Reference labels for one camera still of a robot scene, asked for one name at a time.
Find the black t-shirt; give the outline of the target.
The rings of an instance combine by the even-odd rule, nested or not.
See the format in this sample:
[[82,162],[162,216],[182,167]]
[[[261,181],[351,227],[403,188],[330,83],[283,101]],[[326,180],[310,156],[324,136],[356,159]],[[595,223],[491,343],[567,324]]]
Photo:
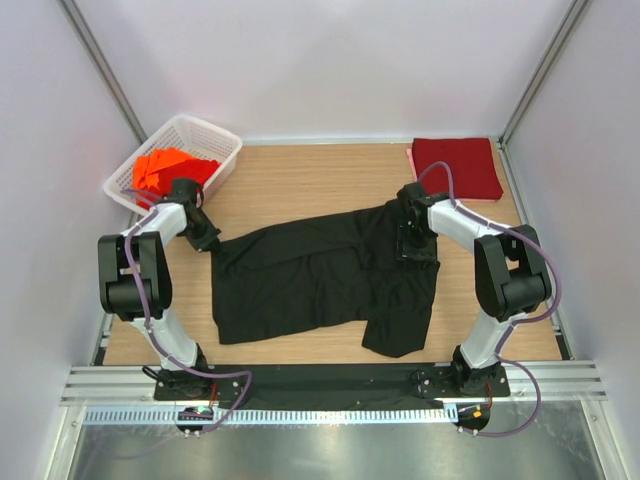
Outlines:
[[362,346],[399,358],[424,348],[440,263],[411,252],[399,202],[268,226],[212,253],[213,318],[225,345],[351,321]]

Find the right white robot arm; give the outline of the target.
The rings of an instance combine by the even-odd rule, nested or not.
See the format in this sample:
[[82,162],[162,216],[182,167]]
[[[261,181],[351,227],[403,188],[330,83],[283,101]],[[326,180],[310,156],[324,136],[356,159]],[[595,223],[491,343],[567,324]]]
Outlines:
[[453,200],[429,195],[419,183],[397,193],[402,210],[397,256],[430,261],[435,241],[446,236],[473,255],[474,287],[480,310],[471,333],[456,347],[450,382],[461,395],[485,388],[501,365],[499,354],[515,327],[552,293],[535,229],[496,223]]

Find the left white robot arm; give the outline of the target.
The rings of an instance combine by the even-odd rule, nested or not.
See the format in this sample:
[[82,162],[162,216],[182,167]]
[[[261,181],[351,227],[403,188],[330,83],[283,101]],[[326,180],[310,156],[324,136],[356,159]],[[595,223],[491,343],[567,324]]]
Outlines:
[[156,383],[157,399],[203,400],[215,380],[201,347],[172,308],[165,247],[184,237],[195,251],[208,252],[219,245],[220,230],[203,212],[203,188],[194,180],[172,180],[169,193],[161,197],[131,193],[149,210],[129,229],[98,241],[102,308],[138,330],[158,355],[159,369],[142,368]]

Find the red t-shirt in basket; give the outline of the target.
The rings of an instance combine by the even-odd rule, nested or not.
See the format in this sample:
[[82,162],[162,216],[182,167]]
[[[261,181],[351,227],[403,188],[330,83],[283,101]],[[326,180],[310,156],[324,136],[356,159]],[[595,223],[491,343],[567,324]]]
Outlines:
[[[198,182],[201,186],[204,186],[206,181],[218,170],[220,164],[215,161],[208,161],[197,159],[197,163],[194,165],[193,171],[188,176],[182,176],[178,178],[188,178]],[[151,195],[156,195],[157,197],[166,196],[170,193],[171,189],[164,194],[156,194],[153,192],[149,192]]]

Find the orange t-shirt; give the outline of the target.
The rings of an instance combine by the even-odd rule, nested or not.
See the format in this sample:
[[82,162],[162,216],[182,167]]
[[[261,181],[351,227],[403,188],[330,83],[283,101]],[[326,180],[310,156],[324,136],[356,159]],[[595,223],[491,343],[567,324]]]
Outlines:
[[173,179],[188,176],[196,163],[195,157],[179,149],[155,149],[151,154],[137,158],[132,186],[156,194],[167,193]]

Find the folded dark red t-shirt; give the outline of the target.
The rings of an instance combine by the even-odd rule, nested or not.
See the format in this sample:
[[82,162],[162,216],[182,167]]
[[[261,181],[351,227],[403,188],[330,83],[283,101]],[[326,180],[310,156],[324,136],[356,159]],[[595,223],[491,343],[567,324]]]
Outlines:
[[498,201],[503,196],[488,138],[415,138],[408,157],[416,179],[428,193],[449,191],[446,169],[434,166],[443,162],[452,174],[456,199]]

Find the white plastic basket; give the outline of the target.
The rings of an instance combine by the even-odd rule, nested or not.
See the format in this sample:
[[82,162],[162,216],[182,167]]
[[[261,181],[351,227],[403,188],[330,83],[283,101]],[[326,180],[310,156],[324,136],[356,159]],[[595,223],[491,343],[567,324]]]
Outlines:
[[203,186],[204,202],[220,188],[236,166],[237,155],[243,142],[237,135],[189,115],[176,115],[152,134],[104,182],[104,193],[116,203],[132,212],[144,215],[146,209],[125,193],[133,188],[133,169],[136,160],[156,149],[175,147],[195,158],[216,161],[219,167]]

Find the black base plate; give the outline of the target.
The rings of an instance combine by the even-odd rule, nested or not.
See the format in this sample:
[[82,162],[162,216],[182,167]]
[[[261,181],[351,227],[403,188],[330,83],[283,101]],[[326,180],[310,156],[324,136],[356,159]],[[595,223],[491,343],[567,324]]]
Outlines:
[[221,408],[239,401],[243,410],[417,410],[435,408],[444,398],[510,395],[502,367],[484,382],[466,387],[457,384],[450,365],[434,363],[219,365],[214,371],[249,371],[252,379],[205,379],[184,371],[142,368],[156,382],[157,401],[214,401]]

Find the aluminium frame rail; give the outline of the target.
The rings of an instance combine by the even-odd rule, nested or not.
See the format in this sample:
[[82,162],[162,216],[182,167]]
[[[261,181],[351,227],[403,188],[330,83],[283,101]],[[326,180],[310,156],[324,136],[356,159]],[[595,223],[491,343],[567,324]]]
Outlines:
[[[532,361],[524,366],[539,384],[542,398],[549,401],[604,401],[601,376],[592,361]],[[74,367],[66,380],[61,403],[136,404],[152,400],[154,383],[138,367]]]

